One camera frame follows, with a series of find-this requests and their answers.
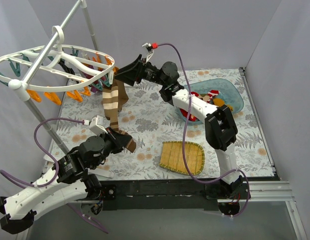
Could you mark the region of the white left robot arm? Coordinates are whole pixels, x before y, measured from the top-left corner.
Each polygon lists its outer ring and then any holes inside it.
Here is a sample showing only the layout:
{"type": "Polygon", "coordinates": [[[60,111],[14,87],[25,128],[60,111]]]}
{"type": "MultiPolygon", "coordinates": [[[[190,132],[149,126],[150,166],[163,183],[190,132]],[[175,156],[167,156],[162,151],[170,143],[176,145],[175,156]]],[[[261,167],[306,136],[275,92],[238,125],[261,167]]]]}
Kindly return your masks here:
{"type": "Polygon", "coordinates": [[[106,129],[106,133],[91,136],[53,164],[44,175],[19,193],[0,196],[2,230],[10,234],[21,233],[46,213],[72,201],[101,200],[106,192],[89,169],[103,164],[109,154],[128,148],[132,138],[106,129]]]}

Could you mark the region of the red white striped sock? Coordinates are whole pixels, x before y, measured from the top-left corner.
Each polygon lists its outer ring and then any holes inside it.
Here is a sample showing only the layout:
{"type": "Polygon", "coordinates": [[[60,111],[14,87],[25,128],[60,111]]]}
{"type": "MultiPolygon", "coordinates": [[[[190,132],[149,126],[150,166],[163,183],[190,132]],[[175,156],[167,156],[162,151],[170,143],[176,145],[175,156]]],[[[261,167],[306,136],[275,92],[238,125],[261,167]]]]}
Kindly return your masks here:
{"type": "Polygon", "coordinates": [[[211,90],[207,93],[207,95],[209,96],[209,101],[211,101],[214,97],[219,95],[219,91],[218,90],[211,90]]]}

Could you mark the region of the mustard yellow sock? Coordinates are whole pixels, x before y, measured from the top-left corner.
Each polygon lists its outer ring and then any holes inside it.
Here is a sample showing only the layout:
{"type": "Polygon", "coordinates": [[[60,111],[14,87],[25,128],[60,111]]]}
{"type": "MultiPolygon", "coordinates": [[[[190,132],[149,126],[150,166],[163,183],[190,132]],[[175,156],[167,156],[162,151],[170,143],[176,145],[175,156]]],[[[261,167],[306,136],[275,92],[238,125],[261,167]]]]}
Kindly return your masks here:
{"type": "Polygon", "coordinates": [[[223,105],[226,105],[231,111],[233,111],[233,107],[229,104],[226,104],[225,101],[221,98],[214,98],[213,104],[217,107],[222,107],[223,105]]]}

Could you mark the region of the brown cream striped sock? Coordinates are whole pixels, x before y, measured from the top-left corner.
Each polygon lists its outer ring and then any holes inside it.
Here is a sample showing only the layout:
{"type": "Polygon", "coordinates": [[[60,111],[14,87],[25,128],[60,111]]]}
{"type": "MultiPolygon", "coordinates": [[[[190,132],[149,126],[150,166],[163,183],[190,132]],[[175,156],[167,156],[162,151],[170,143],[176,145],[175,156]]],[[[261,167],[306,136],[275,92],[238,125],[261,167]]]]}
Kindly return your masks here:
{"type": "Polygon", "coordinates": [[[125,148],[131,153],[133,153],[136,149],[136,143],[127,132],[119,129],[117,93],[118,92],[112,88],[112,85],[110,87],[103,87],[102,104],[104,108],[104,114],[106,119],[110,121],[110,128],[114,132],[127,136],[128,141],[125,148]]]}

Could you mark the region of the red white patterned sock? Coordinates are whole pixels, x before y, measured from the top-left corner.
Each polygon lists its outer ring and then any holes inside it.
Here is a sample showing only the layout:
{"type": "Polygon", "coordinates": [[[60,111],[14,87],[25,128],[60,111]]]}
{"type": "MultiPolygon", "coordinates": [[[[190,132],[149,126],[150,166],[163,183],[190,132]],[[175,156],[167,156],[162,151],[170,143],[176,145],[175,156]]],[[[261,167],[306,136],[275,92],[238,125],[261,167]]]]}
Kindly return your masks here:
{"type": "Polygon", "coordinates": [[[179,111],[180,111],[181,117],[182,117],[184,120],[188,119],[188,122],[189,122],[189,123],[194,124],[194,123],[196,123],[196,122],[199,122],[199,119],[198,119],[197,117],[195,117],[193,114],[190,114],[190,115],[188,116],[188,112],[187,112],[186,110],[180,108],[179,111]]]}

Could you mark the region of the white round clip hanger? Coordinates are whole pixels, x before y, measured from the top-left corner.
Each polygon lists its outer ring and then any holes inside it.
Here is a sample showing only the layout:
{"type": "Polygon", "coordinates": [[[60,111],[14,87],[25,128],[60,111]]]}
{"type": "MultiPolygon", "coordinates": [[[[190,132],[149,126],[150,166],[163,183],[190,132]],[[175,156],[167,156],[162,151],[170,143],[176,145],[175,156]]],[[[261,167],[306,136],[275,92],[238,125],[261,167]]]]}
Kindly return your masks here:
{"type": "MultiPolygon", "coordinates": [[[[74,55],[76,55],[78,57],[82,57],[82,58],[85,57],[88,60],[98,62],[98,63],[102,63],[105,65],[111,64],[111,61],[108,58],[97,55],[95,53],[90,53],[90,52],[83,53],[79,50],[70,50],[70,49],[64,49],[64,52],[66,52],[68,54],[74,54],[74,55]]],[[[2,80],[3,77],[10,78],[10,79],[22,80],[23,76],[28,71],[29,67],[27,65],[16,63],[16,62],[11,61],[11,60],[4,60],[3,59],[4,56],[0,56],[0,82],[8,85],[7,82],[2,80]]],[[[65,62],[65,64],[67,67],[72,68],[77,76],[81,77],[80,72],[76,67],[72,66],[71,64],[69,64],[67,62],[65,62]]],[[[55,65],[54,68],[64,72],[64,70],[60,67],[60,65],[58,63],[57,63],[57,65],[55,65]]],[[[52,73],[44,71],[44,70],[38,70],[38,71],[42,71],[42,72],[52,74],[52,73]]],[[[47,87],[46,85],[38,85],[36,83],[30,83],[30,84],[36,85],[36,86],[47,87]]]]}

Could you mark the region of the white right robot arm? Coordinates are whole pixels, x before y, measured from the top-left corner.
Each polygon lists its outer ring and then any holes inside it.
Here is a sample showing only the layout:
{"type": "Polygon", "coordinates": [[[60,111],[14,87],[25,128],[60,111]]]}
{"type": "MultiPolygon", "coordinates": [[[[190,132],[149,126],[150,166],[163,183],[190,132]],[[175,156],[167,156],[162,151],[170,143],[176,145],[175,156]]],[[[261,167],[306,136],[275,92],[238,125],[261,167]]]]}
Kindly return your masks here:
{"type": "Polygon", "coordinates": [[[242,184],[237,169],[234,143],[238,133],[234,118],[228,106],[217,107],[195,96],[191,96],[190,88],[179,84],[177,65],[171,61],[157,68],[138,56],[131,64],[119,69],[115,79],[133,86],[146,80],[161,85],[162,99],[177,108],[194,115],[205,125],[205,137],[209,145],[215,149],[219,169],[219,184],[222,195],[227,199],[239,193],[242,184]]]}

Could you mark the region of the brown olive sock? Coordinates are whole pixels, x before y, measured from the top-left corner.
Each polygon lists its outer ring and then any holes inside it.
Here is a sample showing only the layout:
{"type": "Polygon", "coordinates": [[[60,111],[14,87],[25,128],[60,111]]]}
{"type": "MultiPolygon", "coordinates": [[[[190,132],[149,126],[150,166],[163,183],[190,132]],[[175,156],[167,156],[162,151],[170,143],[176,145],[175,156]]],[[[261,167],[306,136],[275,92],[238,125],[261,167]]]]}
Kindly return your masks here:
{"type": "Polygon", "coordinates": [[[204,102],[206,102],[206,103],[210,103],[210,101],[211,101],[211,96],[209,95],[209,94],[199,94],[198,96],[197,96],[199,99],[201,99],[201,100],[203,100],[204,102]]]}

